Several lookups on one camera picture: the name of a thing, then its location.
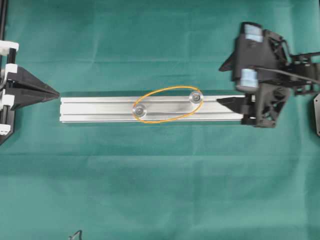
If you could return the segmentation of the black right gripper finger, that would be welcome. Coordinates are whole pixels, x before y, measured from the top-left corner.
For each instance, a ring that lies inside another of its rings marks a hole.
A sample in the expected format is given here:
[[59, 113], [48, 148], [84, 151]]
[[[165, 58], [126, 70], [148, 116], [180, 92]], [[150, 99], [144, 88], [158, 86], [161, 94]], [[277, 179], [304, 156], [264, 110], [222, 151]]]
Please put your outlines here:
[[225, 97], [218, 98], [216, 101], [235, 113], [248, 114], [248, 105], [245, 97]]
[[223, 62], [223, 64], [219, 67], [220, 72], [228, 72], [234, 70], [235, 65], [235, 51], [233, 51], [230, 56]]

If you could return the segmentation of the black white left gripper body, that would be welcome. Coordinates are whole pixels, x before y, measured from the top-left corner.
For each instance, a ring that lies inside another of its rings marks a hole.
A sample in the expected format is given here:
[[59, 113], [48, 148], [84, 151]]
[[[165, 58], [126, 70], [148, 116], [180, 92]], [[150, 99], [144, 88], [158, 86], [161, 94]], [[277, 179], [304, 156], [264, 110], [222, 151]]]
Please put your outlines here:
[[11, 111], [14, 105], [15, 96], [9, 93], [12, 87], [12, 80], [9, 74], [18, 72], [16, 64], [16, 55], [19, 50], [19, 44], [12, 41], [0, 41], [0, 56], [7, 57], [6, 64], [0, 70], [0, 136], [6, 137], [13, 130]]

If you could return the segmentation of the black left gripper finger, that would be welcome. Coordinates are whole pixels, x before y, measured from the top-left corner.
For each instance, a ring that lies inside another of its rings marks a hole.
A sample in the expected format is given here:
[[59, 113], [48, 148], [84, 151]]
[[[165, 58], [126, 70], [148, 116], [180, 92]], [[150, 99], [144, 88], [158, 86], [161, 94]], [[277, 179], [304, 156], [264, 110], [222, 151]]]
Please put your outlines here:
[[51, 86], [45, 84], [32, 73], [20, 66], [17, 67], [17, 73], [9, 72], [7, 79], [13, 82], [13, 86], [16, 88], [49, 93], [53, 95], [60, 94]]
[[48, 102], [60, 97], [58, 92], [51, 93], [23, 88], [8, 88], [7, 94], [14, 96], [13, 105], [11, 107], [12, 110], [17, 110], [38, 103]]

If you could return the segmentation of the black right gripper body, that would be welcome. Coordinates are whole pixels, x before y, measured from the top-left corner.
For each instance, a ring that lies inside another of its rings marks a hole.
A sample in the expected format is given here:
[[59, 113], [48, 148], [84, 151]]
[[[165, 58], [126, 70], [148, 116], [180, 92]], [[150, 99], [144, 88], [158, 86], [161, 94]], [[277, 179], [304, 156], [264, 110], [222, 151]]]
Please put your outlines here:
[[274, 56], [272, 66], [256, 66], [262, 77], [256, 92], [244, 93], [247, 114], [241, 123], [258, 128], [274, 128], [291, 92], [295, 95], [314, 93], [320, 83], [320, 64], [313, 58], [319, 52], [293, 54], [283, 36], [263, 29]]

